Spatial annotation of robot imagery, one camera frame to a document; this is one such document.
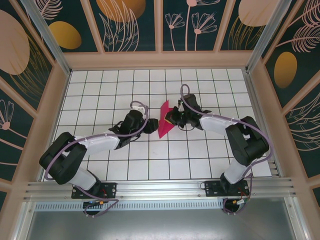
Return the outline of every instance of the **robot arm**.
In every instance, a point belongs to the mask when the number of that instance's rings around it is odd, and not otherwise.
[[[80,167],[83,158],[107,150],[120,149],[128,145],[130,141],[138,139],[142,133],[151,134],[156,131],[159,126],[158,120],[154,118],[146,120],[143,116],[143,108],[133,107],[125,116],[124,121],[120,121],[112,128],[109,128],[104,132],[104,136],[89,140],[83,136],[73,136],[69,132],[64,132],[42,155],[39,163],[44,169],[47,169],[53,158],[65,146],[76,140],[84,139],[67,148],[54,162],[49,174],[60,185],[70,183],[95,195],[100,189],[101,182],[93,173]],[[141,132],[133,136],[123,136],[137,132],[143,127],[145,121],[147,123]]]
[[[187,94],[183,98],[193,109],[204,114],[210,112],[201,110],[194,94]],[[266,139],[258,132],[234,121],[216,116],[200,115],[189,109],[182,100],[178,101],[178,107],[175,106],[172,111],[167,113],[165,119],[181,128],[186,124],[191,124],[192,127],[200,130],[213,131],[227,137],[234,158],[220,177],[220,185],[226,194],[234,190],[238,191],[237,183],[244,178],[244,173],[251,167],[251,163],[261,158],[269,150]],[[241,121],[259,128],[250,116],[244,117]]]

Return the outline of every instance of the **white grid floor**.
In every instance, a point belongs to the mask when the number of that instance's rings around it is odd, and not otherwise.
[[[132,100],[150,107],[178,104],[180,87],[188,84],[203,110],[227,117],[254,117],[240,69],[157,69],[73,71],[54,139],[63,132],[89,136],[122,121]],[[124,148],[86,157],[81,167],[101,180],[176,180],[219,178],[233,155],[228,140],[214,132],[178,127],[159,139],[143,134]],[[267,162],[252,168],[254,177],[271,177]]]

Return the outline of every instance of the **flower illustration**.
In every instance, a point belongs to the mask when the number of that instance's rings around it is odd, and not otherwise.
[[[192,25],[195,33],[195,41],[194,41],[194,50],[197,50],[197,37],[199,34],[207,34],[212,33],[217,30],[217,25],[214,25],[216,20],[214,18],[214,13],[202,14],[199,19],[199,13],[192,14]]]
[[[186,0],[188,4],[188,12],[186,14],[186,27],[185,27],[185,50],[188,51],[188,24],[189,24],[189,15],[190,8],[195,6],[206,6],[212,4],[218,4],[220,0]]]
[[[3,99],[0,100],[0,129],[10,129],[10,121],[14,114],[14,109],[15,105],[12,102],[8,101],[6,106],[5,101]]]
[[[183,27],[185,25],[185,22],[183,21],[181,13],[179,13],[179,14],[174,13],[174,14],[172,14],[172,16],[170,15],[170,13],[168,13],[165,15],[165,20],[170,28],[171,43],[172,43],[173,51],[175,51],[176,49],[175,49],[175,45],[174,45],[174,39],[172,36],[172,29],[177,29],[177,28]]]

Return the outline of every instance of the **yellow oval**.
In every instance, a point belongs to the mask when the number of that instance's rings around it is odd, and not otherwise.
[[[146,9],[146,0],[96,0],[100,10],[109,19],[116,22],[129,22],[130,18],[125,17],[126,6],[128,12],[129,9],[134,13],[135,18],[139,18]]]
[[[297,59],[291,52],[281,53],[274,66],[274,81],[279,88],[288,87],[296,76]]]
[[[55,21],[49,25],[56,42],[65,49],[76,49],[81,45],[80,33],[65,21]]]
[[[279,0],[241,0],[239,19],[249,27],[261,27],[268,23]]]
[[[10,14],[0,10],[0,69],[11,75],[21,74],[30,56],[28,35]]]

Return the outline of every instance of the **black mounting plate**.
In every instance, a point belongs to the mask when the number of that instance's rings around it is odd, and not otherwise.
[[[240,188],[246,195],[249,195],[249,187],[246,180],[237,182],[236,185],[232,188],[234,190],[230,190],[227,193],[225,193],[225,191],[221,187],[220,180],[205,181],[203,182],[203,184],[206,197],[240,197],[241,191],[238,188]]]
[[[117,192],[117,184],[115,182],[102,182],[100,185],[100,191],[97,194],[97,197],[103,198],[103,199],[114,199],[116,198],[116,192]],[[78,188],[73,187],[71,198],[72,199],[91,199],[92,197],[85,195]]]

